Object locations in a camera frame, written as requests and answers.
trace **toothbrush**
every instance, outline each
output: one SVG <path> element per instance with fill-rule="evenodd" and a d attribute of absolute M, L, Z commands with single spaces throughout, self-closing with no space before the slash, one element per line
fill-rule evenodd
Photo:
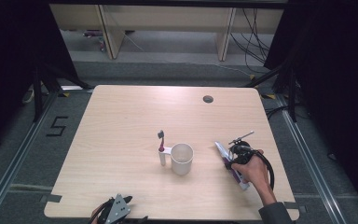
<path fill-rule="evenodd" d="M 158 151 L 163 152 L 164 151 L 164 132 L 162 130 L 159 131 L 158 138 L 162 138 L 161 145 L 159 145 Z"/>

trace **wooden table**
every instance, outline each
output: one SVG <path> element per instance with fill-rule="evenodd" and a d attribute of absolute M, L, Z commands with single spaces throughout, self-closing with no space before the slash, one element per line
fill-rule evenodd
<path fill-rule="evenodd" d="M 213 97 L 205 103 L 203 97 Z M 188 143 L 194 150 L 188 175 L 161 166 L 165 146 Z M 262 207 L 255 188 L 242 191 L 227 172 L 214 142 L 246 141 L 262 148 L 275 172 L 278 201 L 294 202 L 259 95 L 254 89 L 160 86 L 95 88 L 52 195 L 48 217 L 90 217 L 118 193 L 132 196 L 127 218 L 168 220 L 256 220 Z M 293 220 L 296 209 L 289 209 Z"/>

